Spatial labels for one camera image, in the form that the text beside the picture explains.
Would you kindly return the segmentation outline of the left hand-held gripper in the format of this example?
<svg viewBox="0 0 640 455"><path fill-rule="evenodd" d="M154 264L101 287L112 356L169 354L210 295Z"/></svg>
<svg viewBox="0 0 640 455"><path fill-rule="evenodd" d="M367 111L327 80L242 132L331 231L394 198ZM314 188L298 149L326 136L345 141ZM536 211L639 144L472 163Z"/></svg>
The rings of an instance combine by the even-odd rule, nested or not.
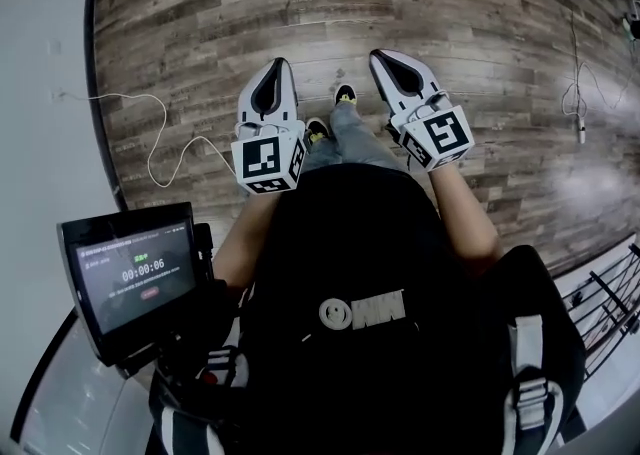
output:
<svg viewBox="0 0 640 455"><path fill-rule="evenodd" d="M255 73L241 91L239 119L288 120L297 104L291 67L286 59L276 58ZM231 144L238 184L254 195L296 189L307 153L304 133L305 124L299 120L281 125L239 123L237 141Z"/></svg>

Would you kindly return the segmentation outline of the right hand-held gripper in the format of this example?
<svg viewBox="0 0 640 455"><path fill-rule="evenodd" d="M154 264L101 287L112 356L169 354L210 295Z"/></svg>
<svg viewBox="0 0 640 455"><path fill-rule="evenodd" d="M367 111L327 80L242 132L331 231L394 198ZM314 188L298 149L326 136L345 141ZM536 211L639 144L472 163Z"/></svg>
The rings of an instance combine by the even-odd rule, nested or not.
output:
<svg viewBox="0 0 640 455"><path fill-rule="evenodd" d="M475 146L462 107L451 103L422 61L376 49L369 54L369 68L391 110L392 133L410 160L431 172L461 159Z"/></svg>

